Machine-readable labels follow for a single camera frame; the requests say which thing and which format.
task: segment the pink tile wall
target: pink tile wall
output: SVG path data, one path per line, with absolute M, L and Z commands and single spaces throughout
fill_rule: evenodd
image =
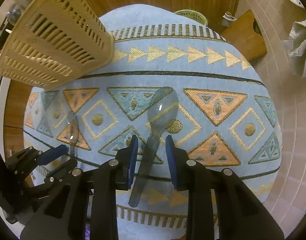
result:
M 264 206 L 285 236 L 306 212 L 306 78 L 291 73 L 282 40 L 306 11 L 289 0 L 240 0 L 235 17 L 252 9 L 268 53 L 253 66 L 277 108 L 283 133 L 282 163 Z

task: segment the gold triangle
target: gold triangle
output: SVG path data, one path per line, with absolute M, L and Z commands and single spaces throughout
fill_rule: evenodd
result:
M 188 201 L 189 201 L 188 197 L 185 197 L 180 192 L 173 190 L 171 200 L 170 200 L 170 207 L 184 204 L 184 203 L 187 203 Z
M 153 205 L 160 202 L 168 201 L 169 198 L 155 189 L 151 189 L 149 194 L 142 194 L 142 197 L 147 197 L 148 204 Z
M 145 51 L 131 47 L 131 50 L 129 51 L 129 56 L 128 56 L 128 63 L 131 63 L 134 60 L 137 60 L 138 58 L 143 57 L 145 55 L 146 55 Z
M 223 155 L 226 156 L 226 160 L 219 161 Z M 212 133 L 210 137 L 189 152 L 190 159 L 198 156 L 204 157 L 203 161 L 199 161 L 204 166 L 234 166 L 240 164 L 239 159 L 217 132 Z
M 229 52 L 227 50 L 225 50 L 225 59 L 226 59 L 226 66 L 227 67 L 231 67 L 234 64 L 242 61 L 238 57 L 236 57 L 235 55 L 233 55 L 231 52 Z
M 68 89 L 63 93 L 69 107 L 76 113 L 97 91 L 98 88 Z
M 207 54 L 205 54 L 204 52 L 195 49 L 191 46 L 188 46 L 188 63 L 191 63 L 199 58 L 205 57 L 207 56 Z
M 246 94 L 204 90 L 204 89 L 183 89 L 183 92 L 200 108 L 200 110 L 218 126 L 247 98 Z M 203 97 L 213 96 L 212 100 L 205 101 Z M 222 97 L 235 97 L 235 100 L 228 104 Z
M 78 141 L 77 141 L 75 146 L 78 147 L 78 148 L 82 148 L 82 149 L 90 151 L 91 147 L 86 142 L 83 134 L 80 132 L 80 130 L 78 132 L 79 132 Z M 60 132 L 60 134 L 57 136 L 56 139 L 61 141 L 61 142 L 70 144 L 71 141 L 70 141 L 70 126 L 69 126 L 69 124 Z
M 152 61 L 154 59 L 157 59 L 157 58 L 159 58 L 159 57 L 161 57 L 161 56 L 163 56 L 165 54 L 167 54 L 167 52 L 165 52 L 163 50 L 160 50 L 157 47 L 149 46 L 146 62 L 150 62 L 150 61 Z
M 113 59 L 112 59 L 112 62 L 116 62 L 116 61 L 119 61 L 121 60 L 122 58 L 126 57 L 128 54 L 126 52 L 123 52 L 119 49 L 116 49 L 114 51 L 114 56 L 113 56 Z
M 178 59 L 179 57 L 182 57 L 186 55 L 187 53 L 181 49 L 178 49 L 177 47 L 168 45 L 167 47 L 167 57 L 166 62 L 171 62 L 173 60 Z
M 25 120 L 25 125 L 28 127 L 35 129 L 34 124 L 33 124 L 33 118 L 32 118 L 32 113 L 28 113 L 26 120 Z
M 213 49 L 207 48 L 207 63 L 212 64 L 221 59 L 224 59 L 224 56 Z
M 242 69 L 245 70 L 246 68 L 252 67 L 250 62 L 247 61 L 247 59 L 241 55 L 240 60 L 242 60 Z
M 29 98 L 28 98 L 28 105 L 30 108 L 32 108 L 37 96 L 38 96 L 38 93 L 30 93 Z

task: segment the silver bolt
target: silver bolt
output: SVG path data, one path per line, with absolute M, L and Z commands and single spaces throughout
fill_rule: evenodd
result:
M 110 165 L 110 166 L 116 166 L 117 164 L 118 164 L 118 160 L 116 160 L 116 159 L 111 159 L 109 162 L 108 162 L 108 164 Z
M 75 176 L 75 177 L 79 176 L 80 174 L 82 174 L 82 171 L 80 169 L 74 169 L 72 171 L 72 175 Z
M 226 175 L 226 176 L 231 176 L 233 174 L 233 171 L 230 170 L 230 169 L 224 169 L 223 170 L 223 173 Z
M 194 161 L 194 160 L 187 160 L 186 161 L 186 164 L 188 165 L 188 166 L 195 166 L 195 164 L 196 164 L 196 161 Z

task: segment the basket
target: basket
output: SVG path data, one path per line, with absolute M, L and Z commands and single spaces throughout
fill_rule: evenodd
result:
M 85 0 L 33 0 L 0 55 L 0 75 L 51 90 L 107 65 L 114 43 Z
M 197 11 L 185 9 L 185 10 L 176 11 L 175 14 L 185 16 L 205 26 L 207 26 L 208 23 L 206 17 Z

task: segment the white cloth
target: white cloth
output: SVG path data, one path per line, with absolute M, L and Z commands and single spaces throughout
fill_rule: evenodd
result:
M 289 39 L 282 41 L 293 73 L 306 77 L 306 20 L 294 22 Z

